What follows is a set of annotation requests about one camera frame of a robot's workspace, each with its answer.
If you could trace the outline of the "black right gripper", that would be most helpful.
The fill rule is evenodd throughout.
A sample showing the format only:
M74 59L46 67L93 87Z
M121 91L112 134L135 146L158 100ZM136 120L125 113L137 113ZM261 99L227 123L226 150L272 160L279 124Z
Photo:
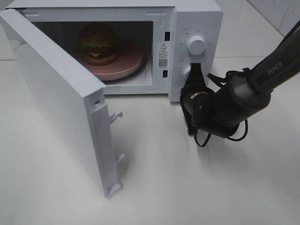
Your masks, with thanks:
M204 81L201 63L191 63L190 71L184 87L180 92L180 106L182 108L187 133L193 135L197 128L200 128L207 117L206 112L202 111L202 105L212 95L212 90L202 84L192 84L188 80Z

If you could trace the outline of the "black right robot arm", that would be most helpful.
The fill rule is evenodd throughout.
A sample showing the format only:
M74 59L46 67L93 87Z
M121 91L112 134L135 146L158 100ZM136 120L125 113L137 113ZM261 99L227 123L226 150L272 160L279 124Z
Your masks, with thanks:
M241 122L270 103L271 92L300 71L300 24L283 38L278 47L252 69L230 70L224 78L207 77L219 90L204 82L200 63L192 63L180 93L189 135L197 131L231 139Z

